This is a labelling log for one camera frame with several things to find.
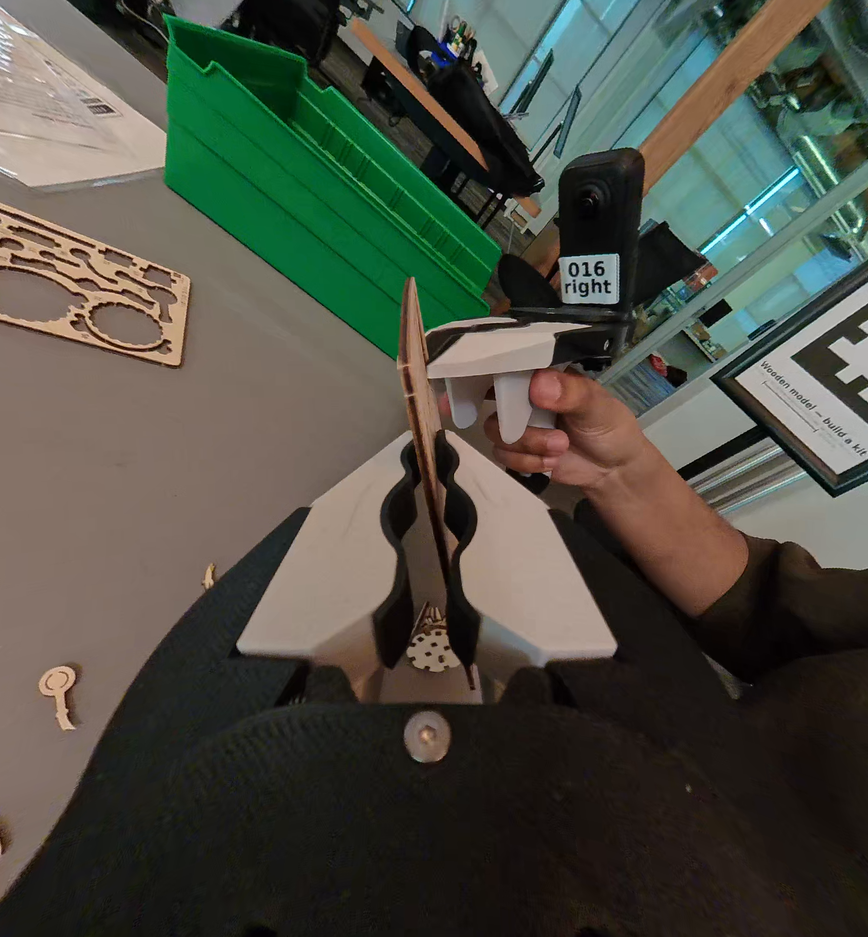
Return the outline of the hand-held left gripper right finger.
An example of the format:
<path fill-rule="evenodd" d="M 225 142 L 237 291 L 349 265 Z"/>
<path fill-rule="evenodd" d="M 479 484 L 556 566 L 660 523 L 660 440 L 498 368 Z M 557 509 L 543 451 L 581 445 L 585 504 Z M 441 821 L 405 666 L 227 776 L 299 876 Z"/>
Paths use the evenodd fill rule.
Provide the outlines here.
<path fill-rule="evenodd" d="M 453 432 L 435 450 L 459 661 L 519 670 L 613 657 L 616 639 L 545 503 Z"/>

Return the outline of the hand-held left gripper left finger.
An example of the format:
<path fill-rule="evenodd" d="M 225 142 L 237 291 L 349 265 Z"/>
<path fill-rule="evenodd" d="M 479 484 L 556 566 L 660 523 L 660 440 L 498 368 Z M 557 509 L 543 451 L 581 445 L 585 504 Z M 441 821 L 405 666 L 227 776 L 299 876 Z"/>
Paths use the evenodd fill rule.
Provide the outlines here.
<path fill-rule="evenodd" d="M 314 501 L 236 647 L 338 668 L 393 668 L 412 636 L 403 545 L 415 451 L 396 439 Z"/>

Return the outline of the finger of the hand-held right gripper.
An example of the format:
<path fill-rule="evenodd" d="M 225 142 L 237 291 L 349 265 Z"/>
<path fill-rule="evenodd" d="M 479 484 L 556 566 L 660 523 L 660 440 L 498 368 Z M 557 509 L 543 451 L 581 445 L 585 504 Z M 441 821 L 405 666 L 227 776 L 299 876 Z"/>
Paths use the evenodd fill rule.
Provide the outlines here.
<path fill-rule="evenodd" d="M 450 322 L 428 331 L 426 334 L 427 351 L 444 352 L 466 334 L 515 330 L 537 330 L 539 333 L 555 333 L 560 330 L 560 320 L 477 319 Z"/>
<path fill-rule="evenodd" d="M 557 336 L 553 332 L 429 332 L 428 379 L 442 381 L 457 428 L 473 426 L 489 389 L 497 397 L 501 430 L 554 428 L 556 417 L 534 406 L 531 381 L 549 368 Z"/>

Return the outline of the wooden parts sheet with gears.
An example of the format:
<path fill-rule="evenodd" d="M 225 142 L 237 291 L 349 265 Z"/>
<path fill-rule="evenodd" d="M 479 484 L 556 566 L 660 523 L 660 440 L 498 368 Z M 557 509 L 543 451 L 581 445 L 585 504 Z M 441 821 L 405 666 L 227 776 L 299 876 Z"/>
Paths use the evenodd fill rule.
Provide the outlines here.
<path fill-rule="evenodd" d="M 444 582 L 447 635 L 470 689 L 477 690 L 475 654 L 482 615 L 466 597 L 461 567 L 463 554 L 475 534 L 476 510 L 456 483 L 461 456 L 457 447 L 463 442 L 442 430 L 440 410 L 428 381 L 428 346 L 412 277 L 404 285 L 398 338 L 396 362 Z"/>

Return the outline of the cone-shaped wooden wheel assembly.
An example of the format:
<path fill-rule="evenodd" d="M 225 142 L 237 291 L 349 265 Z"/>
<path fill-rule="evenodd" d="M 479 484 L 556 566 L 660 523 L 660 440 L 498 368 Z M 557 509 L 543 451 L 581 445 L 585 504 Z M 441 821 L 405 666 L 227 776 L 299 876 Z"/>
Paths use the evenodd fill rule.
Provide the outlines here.
<path fill-rule="evenodd" d="M 415 669 L 443 673 L 460 667 L 448 635 L 445 615 L 435 604 L 421 607 L 406 649 L 408 661 Z"/>

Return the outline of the person's right forearm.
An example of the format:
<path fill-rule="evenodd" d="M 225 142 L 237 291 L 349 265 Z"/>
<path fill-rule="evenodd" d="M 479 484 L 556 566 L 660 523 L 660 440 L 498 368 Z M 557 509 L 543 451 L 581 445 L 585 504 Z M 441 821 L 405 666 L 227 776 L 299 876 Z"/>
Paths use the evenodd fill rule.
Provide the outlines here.
<path fill-rule="evenodd" d="M 580 487 L 646 578 L 684 615 L 705 613 L 744 573 L 744 535 L 698 497 L 650 440 Z"/>

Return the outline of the grey desk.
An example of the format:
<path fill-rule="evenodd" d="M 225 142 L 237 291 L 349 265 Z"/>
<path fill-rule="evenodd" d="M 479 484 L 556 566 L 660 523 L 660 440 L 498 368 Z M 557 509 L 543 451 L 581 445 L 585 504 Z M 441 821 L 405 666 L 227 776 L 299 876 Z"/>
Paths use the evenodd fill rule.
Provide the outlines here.
<path fill-rule="evenodd" d="M 162 175 L 0 202 L 191 280 L 168 368 L 0 323 L 0 896 L 161 638 L 299 506 L 406 429 L 394 361 Z M 42 673 L 67 664 L 75 731 Z"/>

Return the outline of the brown wooden desk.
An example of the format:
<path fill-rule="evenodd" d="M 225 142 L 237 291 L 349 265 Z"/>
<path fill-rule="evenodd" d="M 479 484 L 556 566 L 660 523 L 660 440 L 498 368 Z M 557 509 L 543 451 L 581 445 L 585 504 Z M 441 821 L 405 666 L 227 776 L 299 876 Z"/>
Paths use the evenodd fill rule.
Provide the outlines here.
<path fill-rule="evenodd" d="M 486 227 L 509 201 L 517 203 L 517 212 L 523 217 L 531 220 L 539 216 L 541 208 L 534 195 L 507 196 L 486 184 L 487 164 L 479 147 L 428 93 L 418 57 L 422 51 L 435 52 L 438 43 L 427 30 L 417 26 L 409 31 L 406 59 L 398 55 L 393 42 L 381 40 L 362 19 L 351 19 L 348 33 L 372 56 L 367 80 L 371 84 L 384 81 L 401 110 L 430 140 L 431 150 L 421 170 L 442 192 L 458 203 L 466 181 L 473 180 L 484 186 L 486 202 L 473 215 L 482 227 Z"/>

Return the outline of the thin black monitor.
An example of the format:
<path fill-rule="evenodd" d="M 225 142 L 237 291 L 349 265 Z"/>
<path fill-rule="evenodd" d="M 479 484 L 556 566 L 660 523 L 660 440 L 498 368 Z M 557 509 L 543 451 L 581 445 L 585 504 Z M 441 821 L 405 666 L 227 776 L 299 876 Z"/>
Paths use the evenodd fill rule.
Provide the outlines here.
<path fill-rule="evenodd" d="M 564 154 L 564 150 L 567 144 L 568 136 L 571 132 L 573 123 L 576 119 L 576 116 L 579 111 L 580 103 L 582 100 L 582 90 L 581 86 L 578 84 L 572 94 L 569 97 L 567 107 L 564 113 L 564 118 L 561 121 L 558 130 L 556 131 L 556 136 L 554 139 L 554 149 L 553 156 L 557 159 L 561 159 Z"/>

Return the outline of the black jacket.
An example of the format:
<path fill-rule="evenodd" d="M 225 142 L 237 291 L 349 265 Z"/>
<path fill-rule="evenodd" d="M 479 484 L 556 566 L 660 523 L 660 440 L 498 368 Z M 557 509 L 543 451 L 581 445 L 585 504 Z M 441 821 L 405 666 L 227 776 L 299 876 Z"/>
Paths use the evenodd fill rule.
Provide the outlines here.
<path fill-rule="evenodd" d="M 530 197 L 544 188 L 529 150 L 491 104 L 475 73 L 456 62 L 430 73 L 428 93 L 479 147 L 487 164 L 486 184 L 501 194 Z"/>

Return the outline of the wooden beam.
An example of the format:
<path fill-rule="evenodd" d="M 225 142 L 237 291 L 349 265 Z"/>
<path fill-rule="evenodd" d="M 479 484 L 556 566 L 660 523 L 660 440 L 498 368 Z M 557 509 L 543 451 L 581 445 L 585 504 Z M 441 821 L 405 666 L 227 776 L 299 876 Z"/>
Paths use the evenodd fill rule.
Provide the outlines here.
<path fill-rule="evenodd" d="M 647 196 L 827 1 L 768 1 L 675 103 L 639 147 Z"/>

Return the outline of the empty wooden parts sheet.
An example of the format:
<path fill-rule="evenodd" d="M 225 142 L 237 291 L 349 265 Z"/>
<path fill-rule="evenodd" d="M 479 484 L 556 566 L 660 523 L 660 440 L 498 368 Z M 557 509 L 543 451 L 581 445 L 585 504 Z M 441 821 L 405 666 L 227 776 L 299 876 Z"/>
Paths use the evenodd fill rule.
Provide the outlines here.
<path fill-rule="evenodd" d="M 0 203 L 0 323 L 181 367 L 190 281 Z"/>

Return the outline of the green plastic bin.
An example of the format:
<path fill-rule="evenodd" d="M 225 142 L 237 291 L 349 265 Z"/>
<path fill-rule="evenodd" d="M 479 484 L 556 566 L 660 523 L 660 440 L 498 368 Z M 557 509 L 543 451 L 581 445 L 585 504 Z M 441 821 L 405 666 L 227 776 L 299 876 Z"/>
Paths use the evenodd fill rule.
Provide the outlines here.
<path fill-rule="evenodd" d="M 165 23 L 172 191 L 390 357 L 411 277 L 428 329 L 489 315 L 498 243 L 305 59 Z"/>

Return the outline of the person's brown shirt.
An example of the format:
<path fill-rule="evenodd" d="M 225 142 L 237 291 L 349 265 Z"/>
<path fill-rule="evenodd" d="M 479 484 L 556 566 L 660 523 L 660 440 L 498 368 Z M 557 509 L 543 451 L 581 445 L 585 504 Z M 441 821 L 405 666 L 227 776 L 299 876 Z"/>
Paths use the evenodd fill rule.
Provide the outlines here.
<path fill-rule="evenodd" d="M 842 935 L 868 935 L 868 569 L 744 540 L 742 575 L 694 637 L 749 686 L 747 720 L 828 862 Z"/>

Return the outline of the framed black-and-white poster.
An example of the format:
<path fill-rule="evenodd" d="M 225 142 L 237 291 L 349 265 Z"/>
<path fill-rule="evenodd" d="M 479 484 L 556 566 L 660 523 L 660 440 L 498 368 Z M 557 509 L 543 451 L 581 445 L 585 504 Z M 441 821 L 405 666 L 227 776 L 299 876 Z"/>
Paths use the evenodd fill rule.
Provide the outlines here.
<path fill-rule="evenodd" d="M 868 260 L 711 382 L 833 498 L 868 483 Z"/>

